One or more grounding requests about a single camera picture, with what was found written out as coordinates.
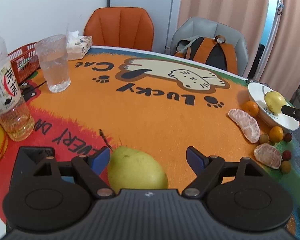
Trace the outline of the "red lychee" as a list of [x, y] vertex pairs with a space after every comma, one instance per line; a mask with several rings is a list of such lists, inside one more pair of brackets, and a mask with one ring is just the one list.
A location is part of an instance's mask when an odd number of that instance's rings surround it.
[[283, 161], [290, 161], [291, 158], [292, 158], [292, 153], [289, 150], [283, 151], [282, 153]]
[[286, 133], [285, 136], [283, 137], [283, 140], [285, 142], [291, 142], [291, 140], [292, 140], [292, 134], [291, 133]]

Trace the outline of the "large yellow pear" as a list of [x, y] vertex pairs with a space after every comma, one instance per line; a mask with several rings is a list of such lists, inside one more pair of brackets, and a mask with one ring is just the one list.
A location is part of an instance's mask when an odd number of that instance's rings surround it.
[[266, 92], [266, 94], [264, 95], [264, 100], [268, 109], [275, 114], [280, 114], [281, 107], [286, 105], [285, 98], [276, 91]]

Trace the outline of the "green yellow pear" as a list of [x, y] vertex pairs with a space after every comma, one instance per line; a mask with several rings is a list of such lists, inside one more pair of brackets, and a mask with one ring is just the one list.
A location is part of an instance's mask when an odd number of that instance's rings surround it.
[[149, 154], [120, 146], [113, 150], [107, 166], [110, 187], [121, 189], [167, 189], [168, 178], [162, 166]]

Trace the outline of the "brown longan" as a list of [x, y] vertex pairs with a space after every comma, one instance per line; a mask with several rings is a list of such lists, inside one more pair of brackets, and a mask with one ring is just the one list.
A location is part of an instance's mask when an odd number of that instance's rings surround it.
[[263, 133], [260, 135], [259, 144], [268, 144], [270, 142], [269, 135], [267, 133]]
[[280, 170], [281, 170], [282, 174], [289, 174], [291, 169], [292, 169], [292, 166], [289, 161], [285, 160], [285, 161], [281, 162]]

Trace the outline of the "white ceramic plate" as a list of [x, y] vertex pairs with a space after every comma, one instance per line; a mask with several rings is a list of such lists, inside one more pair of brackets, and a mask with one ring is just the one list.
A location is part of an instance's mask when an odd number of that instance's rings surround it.
[[248, 93], [250, 100], [259, 107], [258, 116], [270, 127], [280, 126], [290, 131], [298, 129], [299, 122], [282, 113], [281, 107], [289, 104], [279, 92], [261, 83], [252, 82], [248, 85]]

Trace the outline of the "pink curtain right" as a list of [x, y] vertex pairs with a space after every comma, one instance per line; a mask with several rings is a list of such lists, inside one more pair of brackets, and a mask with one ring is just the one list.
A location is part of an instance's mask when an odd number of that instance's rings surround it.
[[291, 99], [300, 84], [300, 0], [285, 5], [260, 82]]

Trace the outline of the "pink curtain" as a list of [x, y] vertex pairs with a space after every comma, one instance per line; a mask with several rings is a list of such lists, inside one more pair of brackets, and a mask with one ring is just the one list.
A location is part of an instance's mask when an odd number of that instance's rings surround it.
[[180, 0], [178, 26], [198, 16], [232, 27], [243, 34], [249, 55], [243, 76], [249, 74], [266, 20], [269, 0]]
[[300, 84], [300, 0], [285, 5], [260, 82], [291, 99]]

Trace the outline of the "eyeglasses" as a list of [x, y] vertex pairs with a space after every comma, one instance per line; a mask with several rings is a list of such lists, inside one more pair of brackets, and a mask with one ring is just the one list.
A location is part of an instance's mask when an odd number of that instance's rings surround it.
[[259, 83], [259, 84], [262, 84], [262, 85], [270, 88], [270, 85], [268, 85], [267, 83], [259, 82], [259, 81], [254, 80], [254, 79], [246, 79], [245, 81], [246, 81], [247, 84], [250, 84], [250, 83]]

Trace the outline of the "colourful cat table mat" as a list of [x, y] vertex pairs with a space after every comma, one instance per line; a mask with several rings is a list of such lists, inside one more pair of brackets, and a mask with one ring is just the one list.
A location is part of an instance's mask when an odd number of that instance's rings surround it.
[[[292, 153], [289, 174], [259, 163], [257, 144], [228, 117], [249, 100], [244, 78], [110, 47], [91, 48], [69, 69], [61, 93], [48, 90], [42, 72], [28, 81], [34, 130], [0, 160], [6, 239], [300, 239], [300, 123], [285, 129], [291, 142], [275, 145]], [[168, 188], [91, 197], [74, 182], [71, 160], [104, 146], [110, 156], [120, 146], [151, 155]], [[197, 177], [190, 146], [225, 160], [221, 184], [202, 199], [182, 196]], [[107, 166], [99, 177], [110, 187]]]

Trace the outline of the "plastic tea bottle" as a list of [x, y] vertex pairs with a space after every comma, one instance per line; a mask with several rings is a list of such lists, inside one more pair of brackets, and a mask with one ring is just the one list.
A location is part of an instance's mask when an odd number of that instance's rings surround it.
[[0, 36], [0, 124], [13, 141], [25, 140], [34, 119], [16, 80], [4, 39]]

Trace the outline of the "orange and black backpack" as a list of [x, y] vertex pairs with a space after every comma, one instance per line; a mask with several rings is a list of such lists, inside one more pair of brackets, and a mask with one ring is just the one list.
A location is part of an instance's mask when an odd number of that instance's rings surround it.
[[214, 38], [194, 36], [180, 40], [174, 56], [238, 74], [235, 48], [232, 44], [226, 43], [222, 35]]

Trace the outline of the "tissue box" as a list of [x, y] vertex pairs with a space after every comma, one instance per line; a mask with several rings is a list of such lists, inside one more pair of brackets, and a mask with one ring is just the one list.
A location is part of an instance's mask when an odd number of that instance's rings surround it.
[[68, 61], [81, 60], [93, 45], [91, 36], [79, 36], [79, 31], [66, 30]]

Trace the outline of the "clear plastic cup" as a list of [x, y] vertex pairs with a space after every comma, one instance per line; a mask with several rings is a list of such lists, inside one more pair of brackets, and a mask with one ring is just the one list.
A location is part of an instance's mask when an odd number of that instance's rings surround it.
[[53, 35], [38, 41], [35, 50], [48, 89], [59, 93], [70, 86], [66, 36]]

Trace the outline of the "red plastic basket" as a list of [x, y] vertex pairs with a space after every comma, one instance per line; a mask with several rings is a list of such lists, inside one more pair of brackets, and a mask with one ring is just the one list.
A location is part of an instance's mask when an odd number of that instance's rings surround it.
[[40, 68], [35, 42], [21, 46], [8, 54], [16, 80], [19, 84]]

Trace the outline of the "pink curtain left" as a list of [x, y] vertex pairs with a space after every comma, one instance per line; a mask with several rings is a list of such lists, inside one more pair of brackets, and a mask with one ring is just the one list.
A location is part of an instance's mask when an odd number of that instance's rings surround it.
[[178, 26], [198, 16], [232, 27], [243, 34], [249, 55], [243, 76], [249, 74], [266, 20], [269, 0], [180, 0]]

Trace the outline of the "grey chair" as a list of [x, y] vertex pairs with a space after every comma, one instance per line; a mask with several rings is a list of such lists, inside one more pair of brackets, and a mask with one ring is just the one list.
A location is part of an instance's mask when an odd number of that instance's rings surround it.
[[180, 40], [195, 36], [215, 38], [217, 35], [222, 35], [227, 44], [233, 45], [237, 58], [238, 75], [244, 76], [249, 55], [243, 34], [232, 27], [205, 18], [189, 18], [177, 29], [172, 37], [170, 54], [173, 55], [177, 51], [177, 43]]

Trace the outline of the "orange chair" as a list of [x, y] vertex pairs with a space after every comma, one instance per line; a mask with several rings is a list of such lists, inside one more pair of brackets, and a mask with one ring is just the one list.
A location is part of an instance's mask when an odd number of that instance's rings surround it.
[[151, 51], [154, 25], [143, 8], [98, 8], [87, 21], [83, 34], [91, 36], [96, 46]]

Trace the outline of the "white refrigerator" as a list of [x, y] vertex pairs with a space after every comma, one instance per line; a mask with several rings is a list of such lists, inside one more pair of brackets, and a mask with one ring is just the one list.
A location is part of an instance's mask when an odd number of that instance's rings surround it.
[[181, 0], [108, 0], [107, 6], [122, 9], [125, 20], [136, 21], [152, 26], [151, 51], [170, 54], [172, 38], [177, 30]]

